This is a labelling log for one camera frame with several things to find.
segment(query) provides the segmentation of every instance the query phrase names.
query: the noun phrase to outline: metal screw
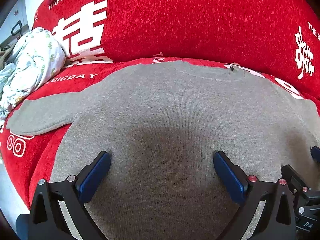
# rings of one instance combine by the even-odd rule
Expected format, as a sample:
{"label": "metal screw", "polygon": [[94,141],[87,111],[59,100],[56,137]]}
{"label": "metal screw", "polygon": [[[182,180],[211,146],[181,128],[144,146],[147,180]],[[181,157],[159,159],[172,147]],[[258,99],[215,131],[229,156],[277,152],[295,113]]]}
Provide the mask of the metal screw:
{"label": "metal screw", "polygon": [[279,183],[284,186],[285,184],[287,184],[287,182],[285,181],[285,179],[279,179]]}
{"label": "metal screw", "polygon": [[39,180],[39,182],[38,182],[39,185],[43,185],[44,183],[45,183],[45,179],[41,179],[41,180]]}
{"label": "metal screw", "polygon": [[299,208],[299,213],[300,213],[300,214],[303,214],[303,213],[304,213],[304,208],[303,208],[303,207],[300,207],[300,208]]}
{"label": "metal screw", "polygon": [[76,179],[76,176],[75,176],[75,175],[70,175],[70,176],[67,178],[67,181],[73,182],[73,181],[75,181],[75,179]]}

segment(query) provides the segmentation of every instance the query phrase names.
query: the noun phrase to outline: black bracket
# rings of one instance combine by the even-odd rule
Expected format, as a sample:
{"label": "black bracket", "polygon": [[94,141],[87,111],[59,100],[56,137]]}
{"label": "black bracket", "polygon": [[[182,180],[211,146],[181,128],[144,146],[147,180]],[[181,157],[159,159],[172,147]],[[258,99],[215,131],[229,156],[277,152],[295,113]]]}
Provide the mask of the black bracket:
{"label": "black bracket", "polygon": [[229,160],[220,151],[213,156],[213,165],[231,198],[241,206],[218,240],[241,240],[260,201],[266,201],[260,220],[250,240],[295,240],[293,195],[284,179],[276,183],[260,181]]}
{"label": "black bracket", "polygon": [[296,229],[305,235],[305,239],[320,239],[320,191],[314,191],[301,179],[290,166],[281,168],[282,177],[288,182],[294,195],[294,214]]}
{"label": "black bracket", "polygon": [[108,173],[111,155],[100,152],[92,164],[85,166],[78,176],[64,181],[38,182],[29,216],[29,240],[72,240],[58,201],[64,201],[82,239],[106,240],[88,214],[84,203],[91,200],[102,178]]}

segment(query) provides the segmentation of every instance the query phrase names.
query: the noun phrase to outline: blue gripper pad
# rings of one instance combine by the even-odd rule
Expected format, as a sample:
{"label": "blue gripper pad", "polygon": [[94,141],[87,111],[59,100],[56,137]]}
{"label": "blue gripper pad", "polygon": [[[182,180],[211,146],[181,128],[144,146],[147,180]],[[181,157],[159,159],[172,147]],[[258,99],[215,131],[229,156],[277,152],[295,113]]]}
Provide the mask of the blue gripper pad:
{"label": "blue gripper pad", "polygon": [[218,177],[223,181],[223,184],[227,188],[232,201],[242,204],[245,201],[245,193],[248,189],[248,184],[247,182],[244,182],[243,179],[243,183],[241,183],[236,174],[233,172],[232,168],[234,168],[236,165],[233,165],[233,163],[223,152],[217,152],[213,155],[213,166]]}
{"label": "blue gripper pad", "polygon": [[311,156],[320,163],[320,148],[317,146],[313,146],[311,148]]}
{"label": "blue gripper pad", "polygon": [[109,172],[110,166],[111,155],[107,152],[101,152],[90,165],[83,168],[83,171],[87,172],[86,177],[81,179],[80,185],[76,185],[80,203],[88,203],[92,199],[100,182]]}

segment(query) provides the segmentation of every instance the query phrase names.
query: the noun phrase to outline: red fabric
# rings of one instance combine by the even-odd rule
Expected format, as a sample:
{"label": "red fabric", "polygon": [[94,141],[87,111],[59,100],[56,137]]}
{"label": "red fabric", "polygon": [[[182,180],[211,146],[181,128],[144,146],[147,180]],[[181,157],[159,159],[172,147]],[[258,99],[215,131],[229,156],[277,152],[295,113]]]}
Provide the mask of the red fabric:
{"label": "red fabric", "polygon": [[47,181],[50,180],[54,159],[56,157],[56,152],[58,150],[58,147],[65,133],[68,131],[70,126],[71,124],[68,124],[54,131],[54,133],[51,135],[51,139],[49,143],[47,144],[46,148],[43,150],[39,158],[39,161],[36,164],[36,168],[33,171],[30,184],[29,184],[29,194],[28,194],[29,201],[26,203],[29,209],[31,207],[33,195],[35,193],[38,181],[40,179],[46,179]]}
{"label": "red fabric", "polygon": [[[63,36],[69,61],[75,56],[86,59],[79,59],[85,54],[81,45],[92,41],[98,33],[95,27],[101,26],[98,46],[91,48],[98,49],[97,60],[106,56],[124,62],[159,55],[237,62],[320,98],[320,23],[305,0],[107,0],[98,11],[84,11],[93,1],[106,0],[56,0],[53,7],[45,0],[37,11],[35,27],[66,30],[81,23],[66,36],[54,32],[55,37]],[[76,15],[81,9],[84,14]],[[102,12],[106,19],[91,21]],[[74,15],[68,26],[58,25]],[[301,79],[295,61],[299,27],[314,66],[314,73],[303,71]]]}
{"label": "red fabric", "polygon": [[[53,94],[82,91],[92,84],[101,81],[114,71],[129,65],[141,63],[157,64],[160,62],[175,60],[187,61],[193,65],[202,65],[208,67],[230,67],[228,64],[219,62],[176,57],[144,58],[133,60],[131,62],[112,64],[95,63],[76,65],[74,67],[64,69],[57,76],[55,76],[54,79],[47,82],[44,86],[28,96],[28,99],[35,100]],[[292,85],[277,79],[274,76],[257,73],[250,69],[247,69],[247,71],[254,75],[260,76],[260,78],[264,77],[271,80],[273,83],[286,89],[294,98],[310,99],[314,101],[317,106],[318,114],[320,115],[320,101],[313,96],[298,92]],[[39,179],[44,178],[50,180],[56,152],[70,125],[65,125],[59,129],[34,137],[17,136],[12,134],[10,130],[7,130],[5,126],[6,123],[4,125],[3,133],[0,135],[0,147],[3,160],[10,179],[17,189],[18,194],[22,197],[28,208],[30,208],[34,190]]]}

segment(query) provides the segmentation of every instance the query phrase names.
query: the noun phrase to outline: white chinese character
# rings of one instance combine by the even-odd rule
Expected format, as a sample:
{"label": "white chinese character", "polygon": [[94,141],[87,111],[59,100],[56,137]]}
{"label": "white chinese character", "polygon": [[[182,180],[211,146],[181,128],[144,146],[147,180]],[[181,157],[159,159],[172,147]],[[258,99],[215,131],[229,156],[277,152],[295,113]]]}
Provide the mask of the white chinese character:
{"label": "white chinese character", "polygon": [[302,40],[300,26],[299,33],[296,33],[296,42],[299,48],[296,49],[295,61],[297,63],[298,69],[301,69],[302,67],[302,71],[298,76],[298,79],[301,79],[303,77],[304,69],[306,70],[306,73],[310,73],[310,76],[312,76],[312,73],[315,71],[315,67],[311,62],[311,60],[313,59],[313,53],[310,51],[310,47],[306,44],[306,42]]}
{"label": "white chinese character", "polygon": [[104,24],[94,26],[95,23],[105,20],[107,12],[93,14],[95,11],[107,7],[107,0],[94,4],[90,2],[81,7],[81,10],[67,19],[59,20],[52,30],[52,35],[60,43],[66,54],[66,63],[81,63],[85,61],[103,60],[112,63],[106,57],[101,46],[101,37]]}

